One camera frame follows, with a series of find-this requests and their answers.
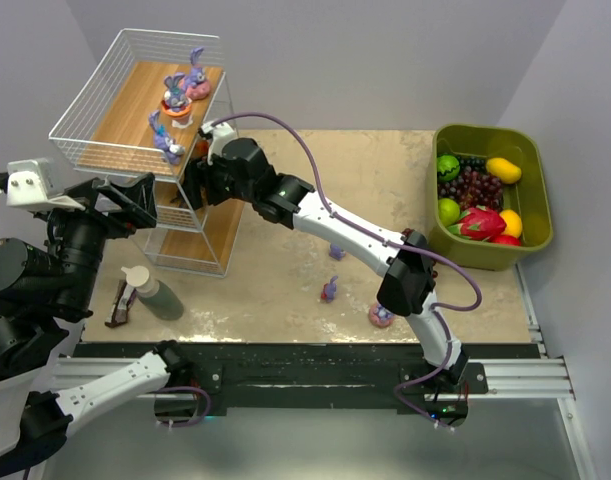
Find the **orange dragon toy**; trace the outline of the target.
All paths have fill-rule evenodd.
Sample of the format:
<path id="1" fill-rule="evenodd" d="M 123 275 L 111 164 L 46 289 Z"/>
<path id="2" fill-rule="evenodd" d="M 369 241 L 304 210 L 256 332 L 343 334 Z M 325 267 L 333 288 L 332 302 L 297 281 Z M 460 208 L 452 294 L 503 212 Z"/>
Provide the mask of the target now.
<path id="1" fill-rule="evenodd" d="M 194 146 L 193 154 L 195 157 L 204 157 L 209 152 L 209 142 L 207 140 L 197 141 Z"/>

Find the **small purple bunny toy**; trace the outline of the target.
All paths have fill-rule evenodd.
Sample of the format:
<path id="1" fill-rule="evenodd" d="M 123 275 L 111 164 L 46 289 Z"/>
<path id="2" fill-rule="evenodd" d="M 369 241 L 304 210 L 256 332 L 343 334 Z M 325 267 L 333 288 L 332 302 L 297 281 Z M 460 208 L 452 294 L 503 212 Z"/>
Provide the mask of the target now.
<path id="1" fill-rule="evenodd" d="M 155 110 L 148 116 L 148 123 L 153 132 L 154 147 L 162 151 L 170 165 L 179 165 L 186 150 L 170 136 L 166 127 L 160 122 L 159 117 L 159 110 Z"/>

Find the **purple bunny with red heart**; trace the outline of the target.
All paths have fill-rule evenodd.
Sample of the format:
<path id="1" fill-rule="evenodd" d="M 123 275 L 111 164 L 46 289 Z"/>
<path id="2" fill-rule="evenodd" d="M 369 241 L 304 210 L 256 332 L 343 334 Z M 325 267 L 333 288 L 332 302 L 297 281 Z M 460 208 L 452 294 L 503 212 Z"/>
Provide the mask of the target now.
<path id="1" fill-rule="evenodd" d="M 327 283 L 324 284 L 321 291 L 320 299 L 325 302 L 332 302 L 336 297 L 337 292 L 337 276 L 333 276 Z"/>

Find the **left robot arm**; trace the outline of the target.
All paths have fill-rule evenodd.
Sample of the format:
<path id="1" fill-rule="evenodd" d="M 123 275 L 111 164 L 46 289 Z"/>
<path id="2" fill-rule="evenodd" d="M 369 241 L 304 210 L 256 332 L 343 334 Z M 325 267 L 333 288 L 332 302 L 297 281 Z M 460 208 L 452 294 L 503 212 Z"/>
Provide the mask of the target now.
<path id="1" fill-rule="evenodd" d="M 153 174 L 120 186 L 94 178 L 61 193 L 33 171 L 0 175 L 14 208 L 47 226 L 43 247 L 0 239 L 0 478 L 50 458 L 92 419 L 145 393 L 181 391 L 193 367 L 174 341 L 70 391 L 34 382 L 91 312 L 106 243 L 156 223 Z"/>

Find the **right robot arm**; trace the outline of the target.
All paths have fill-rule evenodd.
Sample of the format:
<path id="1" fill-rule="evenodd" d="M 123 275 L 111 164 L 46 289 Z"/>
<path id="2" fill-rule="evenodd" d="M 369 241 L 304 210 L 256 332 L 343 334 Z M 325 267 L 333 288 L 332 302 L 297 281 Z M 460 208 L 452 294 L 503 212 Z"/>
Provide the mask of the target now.
<path id="1" fill-rule="evenodd" d="M 407 320 L 429 368 L 424 377 L 444 385 L 461 381 L 468 357 L 443 318 L 445 306 L 437 299 L 433 259 L 422 234 L 381 229 L 330 202 L 308 182 L 276 172 L 251 138 L 208 134 L 198 148 L 199 156 L 185 169 L 194 205 L 240 200 L 269 223 L 339 246 L 381 277 L 377 300 Z"/>

